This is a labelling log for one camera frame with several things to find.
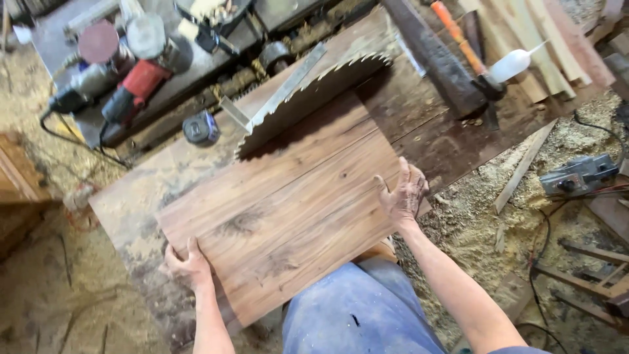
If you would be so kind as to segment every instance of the workbench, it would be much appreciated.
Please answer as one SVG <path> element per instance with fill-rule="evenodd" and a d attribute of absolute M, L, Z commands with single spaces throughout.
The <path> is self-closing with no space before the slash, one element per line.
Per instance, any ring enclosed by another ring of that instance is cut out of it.
<path fill-rule="evenodd" d="M 456 45 L 429 11 L 422 10 L 422 16 L 455 52 Z M 453 12 L 454 16 L 462 15 L 461 11 Z M 431 193 L 442 190 L 522 142 L 597 93 L 594 88 L 579 90 L 577 99 L 569 103 L 550 98 L 546 109 L 539 110 L 528 101 L 519 86 L 510 85 L 507 97 L 496 105 L 501 130 L 490 131 L 475 125 L 464 127 L 449 114 L 430 80 L 415 71 L 395 34 L 395 26 L 386 11 L 377 7 L 326 43 L 328 52 L 305 80 L 335 64 L 334 58 L 372 52 L 395 58 L 390 69 L 379 72 L 355 92 L 397 154 L 425 172 Z M 252 115 L 279 84 L 271 79 L 237 102 L 239 108 L 246 115 Z M 233 162 L 233 151 L 243 130 L 224 112 L 219 113 L 216 120 L 222 136 L 213 147 L 199 149 L 180 139 L 91 200 L 131 275 L 131 281 L 146 300 L 173 352 L 182 351 L 193 341 L 194 297 L 189 290 L 158 271 L 167 241 L 158 230 L 154 213 L 203 178 Z"/>
<path fill-rule="evenodd" d="M 64 37 L 63 27 L 79 13 L 87 11 L 99 0 L 71 0 L 50 15 L 38 20 L 33 34 L 33 44 L 50 75 L 57 71 L 64 59 L 76 51 L 76 46 L 68 43 Z M 233 33 L 228 37 L 231 43 L 242 52 L 246 52 L 256 43 L 264 40 L 265 32 L 273 33 L 291 23 L 301 20 L 312 12 L 313 8 L 320 7 L 329 0 L 258 0 L 253 5 L 253 12 L 257 19 L 245 19 L 238 24 Z M 189 8 L 193 0 L 180 0 L 182 6 Z M 192 53 L 190 68 L 179 75 L 175 75 L 167 81 L 152 97 L 147 108 L 134 118 L 131 127 L 111 127 L 104 136 L 105 146 L 114 147 L 131 134 L 137 133 L 150 123 L 154 122 L 164 113 L 175 108 L 179 103 L 196 94 L 206 87 L 213 76 L 221 74 L 221 70 L 231 64 L 237 58 L 231 57 L 222 50 L 209 54 L 194 43 L 189 43 L 177 33 L 177 26 L 181 17 L 175 12 L 171 0 L 140 0 L 144 10 L 148 13 L 157 13 L 164 20 L 167 33 L 183 52 Z M 55 80 L 57 87 L 65 86 L 70 82 L 77 68 L 72 68 Z M 85 142 L 92 148 L 99 145 L 99 132 L 104 122 L 101 108 L 109 96 L 100 99 L 96 104 L 82 110 L 74 118 Z M 173 120 L 162 126 L 163 134 L 167 135 L 173 130 L 181 129 L 183 118 L 174 117 Z"/>

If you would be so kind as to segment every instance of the sanding disc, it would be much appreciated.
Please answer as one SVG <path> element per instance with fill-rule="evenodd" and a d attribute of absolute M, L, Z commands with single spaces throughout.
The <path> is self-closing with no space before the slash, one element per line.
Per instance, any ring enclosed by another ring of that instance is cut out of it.
<path fill-rule="evenodd" d="M 139 59 L 155 59 L 166 48 L 164 21 L 156 14 L 143 14 L 126 28 L 126 39 L 131 53 Z"/>
<path fill-rule="evenodd" d="M 120 38 L 114 25 L 102 20 L 88 26 L 79 36 L 79 54 L 88 64 L 108 62 L 120 46 Z"/>

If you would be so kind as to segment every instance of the dirty floor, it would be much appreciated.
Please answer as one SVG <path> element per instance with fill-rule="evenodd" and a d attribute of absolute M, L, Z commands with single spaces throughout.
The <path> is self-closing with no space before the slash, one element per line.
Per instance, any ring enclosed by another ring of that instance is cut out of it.
<path fill-rule="evenodd" d="M 602 1 L 563 1 L 578 21 L 596 15 Z M 49 77 L 31 46 L 7 58 L 12 92 L 6 72 L 0 69 L 0 130 L 24 133 L 26 148 L 48 182 L 60 193 L 91 183 L 103 187 L 124 171 L 91 152 L 56 140 L 40 131 L 37 116 L 49 90 Z M 614 120 L 620 99 L 608 91 L 580 109 L 583 120 L 622 133 Z M 534 240 L 541 248 L 545 229 L 537 209 L 548 206 L 537 176 L 578 154 L 609 152 L 619 148 L 607 133 L 576 125 L 561 118 L 534 160 L 532 168 L 513 198 L 497 217 L 493 200 L 524 155 L 530 139 L 473 171 L 432 198 L 434 211 L 420 223 L 425 232 L 490 294 L 509 271 L 528 277 L 527 267 Z M 70 222 L 62 209 L 49 210 L 41 226 L 33 231 L 10 259 L 0 263 L 0 353 L 167 353 L 145 304 L 129 284 L 127 272 L 101 227 L 85 230 Z M 616 237 L 606 232 L 581 202 L 571 202 L 551 218 L 551 242 L 541 261 L 563 271 L 584 265 L 602 266 L 584 256 L 561 249 L 556 240 L 602 244 L 626 253 Z M 503 227 L 505 249 L 494 248 L 496 230 Z M 413 282 L 425 312 L 438 337 L 451 348 L 460 337 L 454 320 L 428 288 L 408 249 L 396 240 L 398 255 Z M 540 276 L 542 307 L 550 329 L 571 353 L 581 348 L 595 353 L 624 353 L 629 337 L 554 302 L 552 289 L 570 295 L 567 288 Z M 590 300 L 575 294 L 582 300 Z M 534 302 L 521 321 L 542 320 Z M 542 345 L 533 338 L 533 344 Z M 238 353 L 281 352 L 281 328 L 277 316 L 234 338 Z M 553 343 L 550 350 L 558 353 Z"/>

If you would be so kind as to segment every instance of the hand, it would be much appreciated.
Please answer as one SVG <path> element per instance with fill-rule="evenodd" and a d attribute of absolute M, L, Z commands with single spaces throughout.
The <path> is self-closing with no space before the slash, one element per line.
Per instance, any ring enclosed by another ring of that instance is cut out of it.
<path fill-rule="evenodd" d="M 399 158 L 399 169 L 398 185 L 393 192 L 389 192 L 382 177 L 374 177 L 380 204 L 396 225 L 405 221 L 416 222 L 421 201 L 428 193 L 428 181 L 420 169 L 409 165 L 403 157 Z"/>
<path fill-rule="evenodd" d="M 208 261 L 199 249 L 199 242 L 196 237 L 188 239 L 188 260 L 182 261 L 177 257 L 175 249 L 171 244 L 166 248 L 164 263 L 159 270 L 169 278 L 183 283 L 198 295 L 198 291 L 208 289 L 214 292 L 214 282 L 212 281 L 212 271 Z"/>

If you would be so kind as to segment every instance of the white plastic bottle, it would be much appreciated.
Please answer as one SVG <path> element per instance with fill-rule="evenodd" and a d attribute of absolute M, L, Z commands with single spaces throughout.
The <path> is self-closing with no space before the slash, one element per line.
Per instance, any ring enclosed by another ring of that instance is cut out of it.
<path fill-rule="evenodd" d="M 497 61 L 492 67 L 489 68 L 489 73 L 494 80 L 498 83 L 503 83 L 508 79 L 523 72 L 531 65 L 531 55 L 537 50 L 542 48 L 546 42 L 535 47 L 530 52 L 523 49 L 516 49 L 511 53 L 505 55 L 502 59 Z"/>

